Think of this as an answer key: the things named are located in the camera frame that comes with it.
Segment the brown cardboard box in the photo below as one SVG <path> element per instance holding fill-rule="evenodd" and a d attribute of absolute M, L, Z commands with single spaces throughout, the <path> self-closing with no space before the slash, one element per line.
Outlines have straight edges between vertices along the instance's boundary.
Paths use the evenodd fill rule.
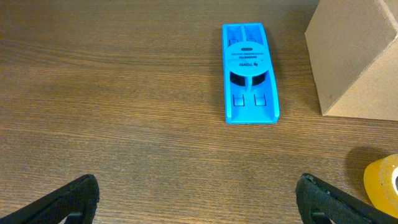
<path fill-rule="evenodd" d="M 305 38 L 322 115 L 397 120 L 397 0 L 321 0 Z"/>

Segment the yellow adhesive tape roll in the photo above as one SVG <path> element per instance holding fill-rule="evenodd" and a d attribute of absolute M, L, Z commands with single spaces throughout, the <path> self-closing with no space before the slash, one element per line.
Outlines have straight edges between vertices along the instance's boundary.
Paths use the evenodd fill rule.
<path fill-rule="evenodd" d="M 397 217 L 397 154 L 370 163 L 363 180 L 374 207 Z"/>

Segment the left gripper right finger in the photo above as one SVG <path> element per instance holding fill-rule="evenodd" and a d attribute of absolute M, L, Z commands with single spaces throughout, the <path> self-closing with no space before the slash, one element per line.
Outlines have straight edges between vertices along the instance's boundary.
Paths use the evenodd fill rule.
<path fill-rule="evenodd" d="M 295 194 L 298 211 L 305 224 L 397 224 L 397 218 L 312 174 L 300 176 Z"/>

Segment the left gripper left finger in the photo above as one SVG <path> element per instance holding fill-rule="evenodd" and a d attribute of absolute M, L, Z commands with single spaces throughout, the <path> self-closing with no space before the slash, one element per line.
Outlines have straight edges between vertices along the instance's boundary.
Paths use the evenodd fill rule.
<path fill-rule="evenodd" d="M 99 200 L 98 182 L 94 175 L 86 174 L 2 217 L 1 223 L 92 224 Z"/>

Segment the blue whiteboard eraser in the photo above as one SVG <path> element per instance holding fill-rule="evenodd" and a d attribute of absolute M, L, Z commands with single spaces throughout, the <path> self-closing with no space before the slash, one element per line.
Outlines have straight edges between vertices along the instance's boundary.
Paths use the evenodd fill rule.
<path fill-rule="evenodd" d="M 278 122 L 279 96 L 264 26 L 224 24 L 222 47 L 226 122 Z"/>

